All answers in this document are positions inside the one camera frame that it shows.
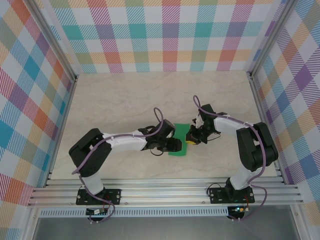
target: green cloth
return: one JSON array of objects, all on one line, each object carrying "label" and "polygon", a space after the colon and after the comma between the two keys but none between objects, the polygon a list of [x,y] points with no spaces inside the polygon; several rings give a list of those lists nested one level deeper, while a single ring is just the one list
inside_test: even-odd
[{"label": "green cloth", "polygon": [[180,124],[180,123],[175,123],[175,133],[174,133],[174,138],[180,139],[182,142],[182,149],[181,151],[175,151],[175,152],[169,152],[169,156],[185,156],[187,155],[187,146],[188,144],[186,143],[186,134],[190,130],[190,124]]}]

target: checkered fabric panel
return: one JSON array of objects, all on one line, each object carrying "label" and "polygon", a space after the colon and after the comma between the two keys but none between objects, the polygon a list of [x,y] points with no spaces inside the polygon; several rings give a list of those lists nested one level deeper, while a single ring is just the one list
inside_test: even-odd
[{"label": "checkered fabric panel", "polygon": [[261,53],[262,49],[264,49],[264,47],[265,47],[265,45],[266,45],[266,43],[267,43],[267,41],[269,39],[270,34],[274,30],[274,28],[276,26],[276,22],[278,21],[279,17],[281,16],[281,13],[282,13],[287,1],[288,0],[281,0],[281,3],[280,3],[278,9],[275,12],[275,15],[273,16],[273,19],[272,19],[267,31],[265,32],[265,34],[263,36],[263,39],[262,39],[262,41],[261,41],[261,43],[259,45],[259,48],[258,48],[258,50],[256,51],[256,53],[254,55],[253,61],[250,64],[249,69],[246,69],[246,71],[248,70],[249,72],[251,72],[253,70],[253,68],[254,68],[254,66],[255,66],[255,64],[257,62],[257,59],[260,56],[260,53]]},{"label": "checkered fabric panel", "polygon": [[0,1],[0,239],[15,240],[49,167],[71,80],[23,0]]},{"label": "checkered fabric panel", "polygon": [[243,70],[273,2],[50,0],[85,73]]},{"label": "checkered fabric panel", "polygon": [[320,234],[319,0],[298,2],[257,78],[286,175],[301,186],[310,225]]}]

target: purple cable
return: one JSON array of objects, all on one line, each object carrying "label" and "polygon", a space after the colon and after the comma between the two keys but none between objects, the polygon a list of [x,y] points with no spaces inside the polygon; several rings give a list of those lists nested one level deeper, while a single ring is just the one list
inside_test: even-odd
[{"label": "purple cable", "polygon": [[[229,117],[229,116],[225,116],[225,115],[219,115],[219,114],[215,114],[215,113],[211,113],[211,112],[203,110],[201,108],[200,100],[199,100],[197,95],[193,96],[193,101],[194,101],[194,104],[197,106],[197,108],[200,111],[202,111],[203,113],[211,115],[211,116],[214,116],[214,117],[219,117],[219,118],[223,118],[223,119],[230,119],[231,121],[234,121],[236,123],[239,123],[239,124],[242,124],[242,125],[245,125],[245,126],[249,127],[253,131],[253,133],[255,134],[256,138],[259,141],[259,144],[260,144],[260,147],[261,147],[261,151],[262,151],[262,169],[259,172],[259,174],[257,174],[256,176],[253,176],[252,178],[250,178],[247,183],[250,184],[254,179],[257,179],[258,177],[260,177],[264,173],[264,171],[266,169],[267,161],[266,161],[265,147],[264,147],[264,144],[263,144],[263,142],[262,142],[257,130],[255,130],[255,128],[253,126],[251,126],[247,122],[240,121],[240,120],[235,119],[233,117]],[[265,202],[267,200],[268,193],[267,193],[267,190],[263,186],[256,186],[256,185],[251,185],[251,186],[254,187],[254,188],[258,188],[258,189],[263,189],[264,193],[265,193],[264,199],[263,199],[261,205],[253,213],[251,213],[249,216],[243,217],[242,220],[248,219],[248,218],[252,217],[254,214],[256,214],[262,208],[262,206],[265,204]]]},{"label": "purple cable", "polygon": [[[160,113],[161,120],[159,119],[159,117],[158,117],[158,115],[157,115],[157,113],[156,113],[156,110]],[[155,107],[155,108],[153,109],[153,112],[154,112],[154,114],[155,114],[156,119],[160,122],[160,126],[158,127],[158,129],[157,129],[155,132],[150,133],[150,134],[147,134],[147,135],[134,135],[134,134],[130,134],[130,133],[122,133],[122,134],[118,134],[118,135],[114,135],[114,136],[109,136],[109,137],[106,137],[106,138],[102,139],[101,141],[99,141],[99,142],[90,150],[90,152],[89,152],[88,155],[84,158],[84,160],[83,160],[82,163],[79,165],[79,167],[77,167],[76,170],[74,170],[74,171],[72,172],[72,175],[79,173],[80,169],[86,164],[86,162],[88,161],[88,159],[89,159],[89,157],[92,155],[92,153],[93,153],[102,143],[104,143],[105,141],[108,141],[109,139],[112,139],[112,138],[115,139],[115,138],[119,138],[119,137],[147,138],[147,137],[151,137],[151,136],[153,136],[153,135],[156,135],[156,134],[160,131],[160,129],[162,128],[162,126],[164,125],[164,115],[162,114],[161,110],[160,110],[159,108],[157,108],[157,107]],[[105,199],[102,199],[102,198],[100,198],[100,197],[97,197],[97,196],[94,195],[92,192],[90,192],[80,174],[79,174],[79,179],[80,179],[82,185],[84,186],[84,189],[86,190],[86,192],[87,192],[91,197],[93,197],[93,198],[95,198],[95,199],[97,199],[97,200],[99,200],[99,201],[102,201],[102,202],[104,202],[104,203],[106,203],[106,204],[110,204],[110,205],[112,205],[112,207],[113,207],[113,210],[112,210],[111,214],[110,214],[109,216],[106,216],[104,219],[102,219],[102,220],[100,220],[100,221],[93,221],[93,220],[91,219],[91,215],[90,215],[90,216],[89,216],[89,220],[90,220],[91,222],[94,222],[94,223],[97,223],[97,224],[98,224],[98,223],[102,223],[102,222],[108,220],[108,219],[115,213],[115,211],[116,211],[115,205],[114,205],[112,202],[110,202],[110,201],[108,201],[108,200],[105,200]]]}]

